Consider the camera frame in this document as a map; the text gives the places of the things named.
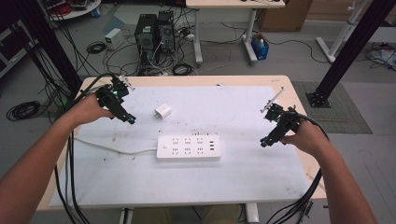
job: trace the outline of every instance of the white power strip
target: white power strip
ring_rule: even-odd
[[[158,161],[219,161],[218,135],[175,135],[158,138]]]

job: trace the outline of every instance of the white plug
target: white plug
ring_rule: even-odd
[[[172,108],[169,105],[163,104],[154,110],[154,116],[157,118],[165,119],[172,113]]]

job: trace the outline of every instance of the brown box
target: brown box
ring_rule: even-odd
[[[289,0],[285,7],[263,9],[257,23],[264,32],[301,31],[311,4],[312,0]]]

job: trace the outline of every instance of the cardboard box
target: cardboard box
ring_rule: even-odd
[[[270,47],[262,35],[254,35],[251,38],[251,47],[253,47],[254,53],[256,54],[258,60],[264,60],[267,58],[268,49]]]
[[[264,32],[299,32],[303,28],[312,0],[284,0],[285,7],[259,11],[257,23]]]

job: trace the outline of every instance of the power strip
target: power strip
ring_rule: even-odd
[[[158,138],[158,161],[219,161],[218,135],[175,135]]]

